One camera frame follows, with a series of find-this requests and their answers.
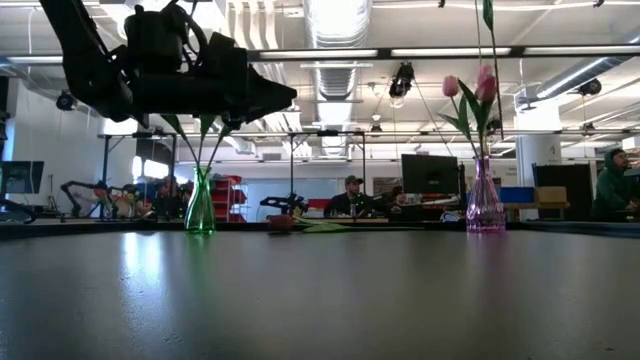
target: gray table surface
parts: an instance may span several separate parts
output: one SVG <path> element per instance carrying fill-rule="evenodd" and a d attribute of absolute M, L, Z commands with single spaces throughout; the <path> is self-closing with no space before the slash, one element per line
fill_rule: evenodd
<path fill-rule="evenodd" d="M 640 241 L 537 232 L 0 243 L 0 359 L 640 359 Z"/>

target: hood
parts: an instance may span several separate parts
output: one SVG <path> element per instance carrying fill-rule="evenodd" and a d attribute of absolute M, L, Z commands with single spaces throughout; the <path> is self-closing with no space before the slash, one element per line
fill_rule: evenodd
<path fill-rule="evenodd" d="M 619 149 L 612 149 L 607 151 L 606 154 L 604 154 L 604 167 L 608 171 L 622 175 L 624 173 L 624 170 L 620 169 L 619 167 L 616 166 L 616 164 L 613 163 L 613 152 L 616 150 L 619 150 Z"/>

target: pink glass vase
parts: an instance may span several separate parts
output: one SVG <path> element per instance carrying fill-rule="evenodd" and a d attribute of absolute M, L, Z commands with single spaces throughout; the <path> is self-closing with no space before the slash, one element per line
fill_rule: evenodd
<path fill-rule="evenodd" d="M 476 181 L 467 206 L 467 232 L 500 233 L 505 231 L 504 206 L 493 184 L 489 158 L 476 160 Z"/>

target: green hoodie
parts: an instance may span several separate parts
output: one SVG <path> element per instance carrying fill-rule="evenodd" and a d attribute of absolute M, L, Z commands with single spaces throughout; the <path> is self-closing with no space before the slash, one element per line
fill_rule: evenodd
<path fill-rule="evenodd" d="M 611 152 L 604 155 L 605 168 L 598 176 L 596 199 L 591 207 L 595 218 L 615 217 L 615 212 L 624 210 L 631 199 L 640 198 L 640 184 L 624 176 L 624 170 L 613 163 Z"/>

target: computer monitor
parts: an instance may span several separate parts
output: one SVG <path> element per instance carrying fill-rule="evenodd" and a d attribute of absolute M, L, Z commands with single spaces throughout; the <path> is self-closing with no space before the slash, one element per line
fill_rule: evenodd
<path fill-rule="evenodd" d="M 458 194 L 458 158 L 402 154 L 402 182 L 409 194 Z"/>
<path fill-rule="evenodd" d="M 0 165 L 0 194 L 39 193 L 43 170 L 44 161 L 2 162 Z"/>

